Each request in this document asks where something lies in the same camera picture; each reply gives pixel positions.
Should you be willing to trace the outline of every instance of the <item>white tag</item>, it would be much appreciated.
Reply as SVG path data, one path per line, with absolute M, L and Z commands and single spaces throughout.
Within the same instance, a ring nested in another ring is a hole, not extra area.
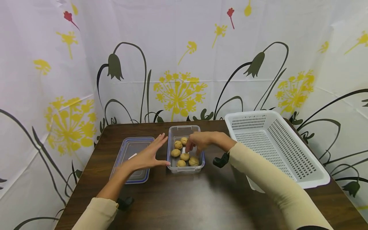
M 131 157 L 128 158 L 128 160 L 131 159 L 131 158 L 133 158 L 136 155 L 137 155 L 137 153 L 133 154 Z

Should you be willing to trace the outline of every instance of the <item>container lid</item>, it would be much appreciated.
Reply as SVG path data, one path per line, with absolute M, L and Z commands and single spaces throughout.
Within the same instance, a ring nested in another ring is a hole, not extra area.
M 119 154 L 117 155 L 113 170 L 111 171 L 110 179 L 115 173 L 116 168 L 129 158 L 134 157 L 151 144 L 155 139 L 153 137 L 128 137 L 124 139 Z M 148 180 L 149 169 L 135 171 L 125 184 L 143 184 Z

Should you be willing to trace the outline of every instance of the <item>red flower print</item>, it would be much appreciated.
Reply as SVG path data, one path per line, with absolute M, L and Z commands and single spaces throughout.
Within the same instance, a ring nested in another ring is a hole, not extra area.
M 232 17 L 232 15 L 233 15 L 233 12 L 234 12 L 234 9 L 233 9 L 233 8 L 230 8 L 230 9 L 227 11 L 227 15 L 229 15 L 229 17 L 230 17 L 230 21 L 231 21 L 231 25 L 233 26 L 233 29 L 235 29 L 235 28 L 234 28 L 234 24 L 233 24 L 233 19 L 231 18 L 231 17 Z
M 73 19 L 71 18 L 71 13 L 69 13 L 68 11 L 64 12 L 64 18 L 70 22 L 73 21 Z
M 69 13 L 68 11 L 65 11 L 64 18 L 68 20 L 69 22 L 73 23 L 73 25 L 75 25 L 75 27 L 79 30 L 78 26 L 73 22 L 71 13 Z

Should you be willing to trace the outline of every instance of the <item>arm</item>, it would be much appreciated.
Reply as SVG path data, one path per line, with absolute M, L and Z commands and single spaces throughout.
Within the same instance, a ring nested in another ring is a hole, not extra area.
M 133 172 L 132 165 L 128 161 L 123 163 L 99 194 L 92 198 L 73 230 L 107 229 L 117 213 L 118 204 L 115 201 L 118 199 L 120 189 Z
M 124 162 L 98 195 L 92 198 L 73 230 L 107 229 L 117 213 L 118 204 L 115 201 L 131 174 L 138 169 L 170 165 L 166 160 L 156 160 L 157 150 L 166 141 L 165 133 L 160 134 L 147 148 Z
M 210 132 L 208 135 L 199 134 L 198 136 L 197 134 L 199 133 L 192 134 L 192 138 L 189 137 L 188 151 L 194 145 L 204 149 L 208 144 L 214 144 L 228 152 L 230 164 L 246 174 L 277 204 L 289 229 L 294 230 L 304 226 L 332 229 L 304 189 L 271 162 L 224 133 Z

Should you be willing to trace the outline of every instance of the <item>beige sleeve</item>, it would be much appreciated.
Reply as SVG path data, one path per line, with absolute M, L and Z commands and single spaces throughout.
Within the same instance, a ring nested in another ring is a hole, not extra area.
M 104 198 L 92 198 L 72 230 L 105 230 L 114 220 L 118 204 Z
M 332 229 L 304 189 L 271 162 L 241 143 L 236 143 L 229 153 L 229 162 L 276 202 L 289 229 L 303 226 Z

